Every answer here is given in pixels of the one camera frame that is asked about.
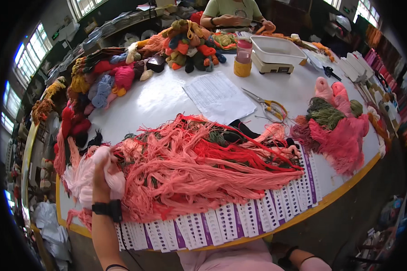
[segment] white table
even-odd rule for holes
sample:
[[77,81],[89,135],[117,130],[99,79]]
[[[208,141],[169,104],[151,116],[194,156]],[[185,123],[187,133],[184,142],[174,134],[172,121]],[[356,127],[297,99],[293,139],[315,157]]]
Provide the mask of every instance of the white table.
[[[241,78],[233,73],[234,56],[225,55],[225,57],[227,57],[227,62],[215,66],[215,70],[222,71],[239,88],[245,88],[267,100],[280,102],[289,112],[288,117],[292,119],[297,115],[307,114],[309,100],[315,95],[314,86],[317,77],[326,77],[324,72],[315,70],[312,65],[307,63],[305,66],[296,65],[290,75],[261,75],[253,65],[250,76]],[[342,78],[349,99],[355,99],[363,103],[363,99],[353,83],[343,75],[343,72],[336,65],[331,66],[335,70],[334,73]],[[174,71],[166,65],[163,72],[155,73],[146,82],[133,83],[127,94],[114,100],[107,111],[97,109],[92,112],[89,116],[89,120],[92,122],[89,139],[95,136],[96,129],[101,128],[103,141],[109,141],[114,145],[123,140],[125,134],[137,133],[136,130],[140,126],[158,127],[168,120],[173,120],[178,113],[184,113],[185,115],[200,114],[193,101],[182,89],[182,86],[195,76],[206,73],[195,69],[192,73],[187,74],[183,68]],[[331,85],[336,79],[331,77],[327,78],[327,81]],[[250,121],[246,124],[247,127],[256,133],[262,133],[264,125],[270,122],[255,117],[264,116],[261,106],[258,104],[256,106],[258,109],[253,114],[241,119],[241,121]],[[366,106],[363,106],[363,112],[367,113]],[[289,126],[294,124],[290,120],[287,120],[286,123]],[[379,159],[379,142],[371,124],[369,124],[369,132],[363,140],[364,167],[359,172],[355,172],[352,178],[338,175],[323,156],[315,156],[323,200],[319,206],[299,214],[288,223],[277,228],[276,231],[294,225],[325,208],[348,191],[374,166]],[[75,205],[74,201],[68,198],[63,186],[59,185],[59,183],[58,181],[57,184],[60,187],[57,188],[59,195],[57,210],[59,222],[65,225],[68,210],[81,209],[81,206],[78,203]],[[90,233],[82,226],[77,217],[73,219],[70,229],[90,237]]]

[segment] person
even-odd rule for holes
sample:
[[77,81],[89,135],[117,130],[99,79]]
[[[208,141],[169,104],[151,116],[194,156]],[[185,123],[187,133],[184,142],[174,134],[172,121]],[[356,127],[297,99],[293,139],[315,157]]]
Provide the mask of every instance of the person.
[[[92,204],[110,202],[110,187],[104,177],[104,166],[108,159],[106,157],[95,167],[92,180]],[[109,168],[110,173],[117,170],[117,167]],[[92,212],[92,241],[103,270],[129,270],[119,255],[118,236],[111,217]],[[329,265],[322,259],[297,247],[273,244],[272,251],[284,254],[300,271],[331,271]],[[227,248],[201,252],[177,252],[177,254],[184,271],[283,271],[272,262],[271,254],[262,239]]]
[[201,26],[217,27],[224,32],[250,31],[251,19],[261,22],[266,30],[275,27],[262,16],[255,0],[210,0],[201,17]]

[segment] hand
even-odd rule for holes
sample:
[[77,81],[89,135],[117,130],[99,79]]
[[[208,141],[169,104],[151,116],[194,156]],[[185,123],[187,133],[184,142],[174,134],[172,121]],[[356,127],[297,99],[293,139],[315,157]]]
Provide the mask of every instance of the hand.
[[274,29],[276,29],[276,26],[271,21],[264,20],[262,22],[262,25],[265,26],[265,30],[274,30]]
[[218,17],[220,25],[223,26],[238,26],[243,23],[244,19],[235,15],[225,14]]
[[110,187],[105,181],[104,166],[107,164],[109,157],[105,157],[95,166],[94,176],[92,180],[92,203],[109,203],[110,202]]

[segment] white plastic tray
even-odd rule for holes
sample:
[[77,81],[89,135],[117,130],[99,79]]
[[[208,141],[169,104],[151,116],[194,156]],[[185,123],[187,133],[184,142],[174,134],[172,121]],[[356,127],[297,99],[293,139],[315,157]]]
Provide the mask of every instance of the white plastic tray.
[[297,65],[307,59],[306,54],[289,40],[258,35],[251,40],[253,50],[263,62]]

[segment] paper sheet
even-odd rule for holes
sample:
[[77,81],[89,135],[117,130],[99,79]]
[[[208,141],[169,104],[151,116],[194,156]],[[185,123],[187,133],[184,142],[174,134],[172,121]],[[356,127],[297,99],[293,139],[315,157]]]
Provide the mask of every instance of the paper sheet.
[[210,121],[228,125],[256,110],[255,104],[224,73],[198,76],[185,84],[185,92]]

